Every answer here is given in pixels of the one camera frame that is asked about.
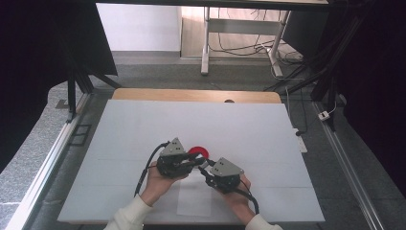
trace table leg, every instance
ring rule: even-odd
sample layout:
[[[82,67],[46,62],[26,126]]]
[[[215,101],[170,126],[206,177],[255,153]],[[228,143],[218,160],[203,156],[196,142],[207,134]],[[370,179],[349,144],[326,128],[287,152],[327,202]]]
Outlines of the table leg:
[[[280,41],[281,41],[281,38],[283,35],[284,27],[286,26],[287,17],[289,16],[289,14],[290,14],[290,11],[287,11],[284,14],[284,17],[281,21],[280,29],[279,29],[277,35],[275,36],[274,45],[272,46],[272,49],[270,51],[268,51],[268,56],[269,56],[269,59],[271,60],[272,68],[274,69],[276,78],[283,76],[281,67],[278,64],[277,52],[278,52],[278,46],[280,44]]]
[[[204,8],[204,45],[202,53],[202,75],[209,74],[209,21],[210,21],[210,7]]]

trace white wall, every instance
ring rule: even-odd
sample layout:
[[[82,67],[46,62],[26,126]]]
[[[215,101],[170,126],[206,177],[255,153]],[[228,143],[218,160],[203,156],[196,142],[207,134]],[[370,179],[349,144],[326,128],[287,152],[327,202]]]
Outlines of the white wall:
[[[97,6],[111,51],[180,51],[180,7]]]

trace wooden panel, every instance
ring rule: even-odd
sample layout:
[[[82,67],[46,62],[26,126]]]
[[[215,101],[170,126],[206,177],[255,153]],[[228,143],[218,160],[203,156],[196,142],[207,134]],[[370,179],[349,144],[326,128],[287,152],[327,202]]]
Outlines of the wooden panel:
[[[141,89],[120,88],[114,92],[114,100],[173,101],[224,103],[280,104],[281,98],[275,92],[181,90],[181,89]]]

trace metal bar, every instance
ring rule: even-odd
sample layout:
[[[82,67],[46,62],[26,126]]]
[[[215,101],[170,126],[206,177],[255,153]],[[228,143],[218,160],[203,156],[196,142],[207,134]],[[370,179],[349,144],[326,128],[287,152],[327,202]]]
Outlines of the metal bar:
[[[68,104],[69,104],[69,115],[67,123],[71,123],[76,116],[76,84],[75,84],[75,73],[73,70],[69,72],[68,76]]]
[[[115,89],[123,88],[119,83],[117,83],[117,82],[111,80],[111,79],[108,78],[106,75],[99,74],[99,73],[93,71],[92,69],[88,68],[87,66],[83,66],[83,68],[84,68],[84,70],[85,70],[88,74],[93,75],[93,76],[95,76],[96,78],[98,78],[98,79],[104,81],[105,83],[107,83],[107,84],[110,85],[111,87],[113,87],[113,88],[115,88]]]
[[[111,0],[98,0],[98,3],[111,3]],[[263,0],[117,0],[116,4],[139,4],[139,5],[168,5],[168,6],[189,6],[189,7],[214,7],[214,8],[240,8],[240,9],[262,9],[262,10],[282,10],[282,11],[331,11],[335,9],[358,8],[359,3],[350,1],[346,4],[329,3],[328,1],[263,1]]]
[[[330,83],[330,88],[328,90],[328,98],[327,98],[327,111],[330,116],[329,119],[326,120],[328,123],[329,127],[331,128],[332,131],[335,131],[334,127],[334,113],[335,113],[335,108],[337,107],[337,102],[335,101],[335,94],[336,94],[336,80],[335,78],[331,79]]]
[[[212,18],[209,33],[277,35],[281,22]]]
[[[279,44],[280,44],[281,39],[282,39],[284,27],[286,26],[287,17],[289,16],[289,14],[290,14],[290,11],[285,12],[284,17],[283,17],[283,19],[281,21],[279,31],[275,36],[274,45],[272,46],[272,49],[270,51],[268,51],[268,56],[269,56],[269,59],[271,60],[272,69],[274,70],[275,77],[277,77],[277,78],[283,76],[281,67],[280,67],[280,65],[278,63],[278,60],[277,60],[277,52],[278,52]]]
[[[68,140],[80,119],[81,112],[86,107],[88,99],[88,94],[83,94],[83,96],[80,98],[78,103],[78,116],[76,116],[71,123],[66,123],[63,126],[61,132],[56,138],[56,141],[54,142],[54,145],[51,147],[51,150],[45,158],[44,163],[42,163],[41,168],[39,168],[33,183],[31,184],[27,193],[24,195],[20,205],[7,225],[6,230],[23,229],[26,225],[33,212],[34,206],[42,193],[42,189],[45,187],[49,177],[51,176],[51,173],[60,155],[62,154],[64,147],[68,143]]]
[[[209,74],[209,23],[210,23],[210,8],[204,8],[204,45],[202,53],[202,68],[201,75]]]
[[[95,89],[92,81],[90,81],[89,76],[82,69],[79,70],[76,80],[82,93],[91,94]]]
[[[313,103],[314,110],[317,114],[322,112],[323,108],[320,103]],[[350,159],[343,148],[337,134],[328,127],[328,124],[321,122],[326,136],[334,150],[338,162],[340,163],[341,169],[350,184],[352,192],[355,198],[358,200],[360,208],[365,216],[365,219],[372,230],[384,230],[382,221],[377,214],[368,193],[365,191],[358,175],[352,166]]]

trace white cable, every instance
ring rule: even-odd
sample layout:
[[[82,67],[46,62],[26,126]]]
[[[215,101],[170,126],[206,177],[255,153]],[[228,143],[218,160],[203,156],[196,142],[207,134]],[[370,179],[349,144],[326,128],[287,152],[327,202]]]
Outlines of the white cable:
[[[334,102],[334,108],[331,110],[331,111],[329,111],[329,113],[328,114],[330,114],[330,113],[332,113],[332,112],[334,112],[334,110],[335,110],[335,108],[337,107],[337,102]]]

